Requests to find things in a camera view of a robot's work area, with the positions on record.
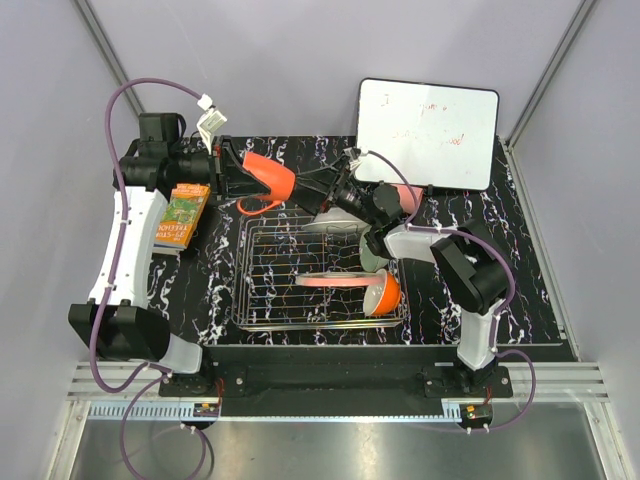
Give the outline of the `white fluted plate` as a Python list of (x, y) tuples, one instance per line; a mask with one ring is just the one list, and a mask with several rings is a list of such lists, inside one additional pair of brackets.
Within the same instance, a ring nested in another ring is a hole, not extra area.
[(303, 225), (303, 231), (312, 233), (334, 234), (355, 233), (361, 231), (368, 224), (356, 216), (334, 207), (327, 212), (319, 213), (311, 222)]

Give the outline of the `metal wire dish rack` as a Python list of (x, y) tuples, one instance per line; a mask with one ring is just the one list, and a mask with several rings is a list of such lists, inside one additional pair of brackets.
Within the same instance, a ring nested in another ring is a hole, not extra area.
[(364, 286), (306, 287), (301, 274), (362, 271), (355, 223), (314, 226), (299, 209), (244, 217), (239, 223), (236, 255), (236, 324), (247, 331), (368, 329), (394, 327), (410, 317), (402, 267), (384, 268), (400, 286), (394, 311), (378, 317), (364, 313)]

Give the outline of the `orange mug white inside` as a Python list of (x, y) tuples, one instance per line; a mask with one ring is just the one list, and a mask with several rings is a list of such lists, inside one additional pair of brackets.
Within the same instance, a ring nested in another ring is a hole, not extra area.
[(242, 206), (242, 200), (237, 200), (236, 207), (241, 214), (246, 216), (263, 214), (280, 206), (291, 197), (295, 187), (296, 175), (284, 165), (257, 153), (247, 152), (244, 155), (242, 166), (268, 188), (266, 194), (253, 194), (250, 196), (259, 198), (262, 201), (269, 201), (269, 204), (259, 210), (248, 211)]

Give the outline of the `green celadon bowl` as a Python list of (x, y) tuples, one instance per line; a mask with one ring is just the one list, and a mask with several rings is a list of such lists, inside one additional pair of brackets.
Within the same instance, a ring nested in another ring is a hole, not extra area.
[(374, 273), (385, 268), (389, 260), (375, 255), (369, 248), (365, 235), (362, 235), (359, 241), (359, 256), (362, 269), (366, 272)]

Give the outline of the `pink cream branch plate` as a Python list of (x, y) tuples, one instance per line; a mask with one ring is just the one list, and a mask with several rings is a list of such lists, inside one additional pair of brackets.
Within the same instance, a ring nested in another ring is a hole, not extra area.
[(295, 284), (311, 288), (355, 288), (383, 283), (383, 278), (369, 272), (319, 272), (300, 274)]

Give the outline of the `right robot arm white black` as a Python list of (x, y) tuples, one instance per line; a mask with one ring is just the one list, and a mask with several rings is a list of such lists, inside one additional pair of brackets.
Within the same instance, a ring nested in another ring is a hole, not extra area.
[(400, 301), (382, 261), (414, 260), (438, 268), (453, 303), (461, 309), (456, 359), (441, 385), (476, 396), (488, 391), (496, 376), (499, 317), (515, 294), (511, 266), (484, 226), (474, 220), (444, 229), (413, 224), (419, 199), (413, 188), (406, 191), (412, 200), (409, 209), (403, 207), (396, 185), (381, 182), (368, 189), (353, 179), (350, 162), (342, 158), (295, 177), (289, 198), (312, 215), (340, 209), (365, 222), (360, 256), (367, 283), (363, 309), (368, 317), (386, 315)]

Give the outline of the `orange bowl white inside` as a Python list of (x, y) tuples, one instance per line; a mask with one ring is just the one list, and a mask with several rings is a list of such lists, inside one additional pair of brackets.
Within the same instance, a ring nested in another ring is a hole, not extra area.
[(393, 312), (401, 300), (401, 288), (395, 277), (385, 269), (376, 272), (377, 282), (366, 288), (363, 312), (367, 317)]

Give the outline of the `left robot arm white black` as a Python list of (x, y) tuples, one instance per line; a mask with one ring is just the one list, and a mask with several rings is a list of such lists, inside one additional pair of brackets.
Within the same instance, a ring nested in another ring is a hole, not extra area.
[(181, 374), (181, 384), (193, 395), (214, 388), (216, 372), (203, 363), (202, 347), (173, 334), (169, 322), (149, 310), (147, 277), (161, 220), (178, 185), (203, 185), (223, 199), (264, 192), (230, 141), (215, 139), (226, 121), (217, 108), (206, 109), (196, 123), (203, 145), (189, 152), (181, 115), (140, 115), (138, 138), (114, 165), (114, 218), (101, 269), (87, 301), (71, 305), (68, 314), (92, 365), (99, 359), (141, 361)]

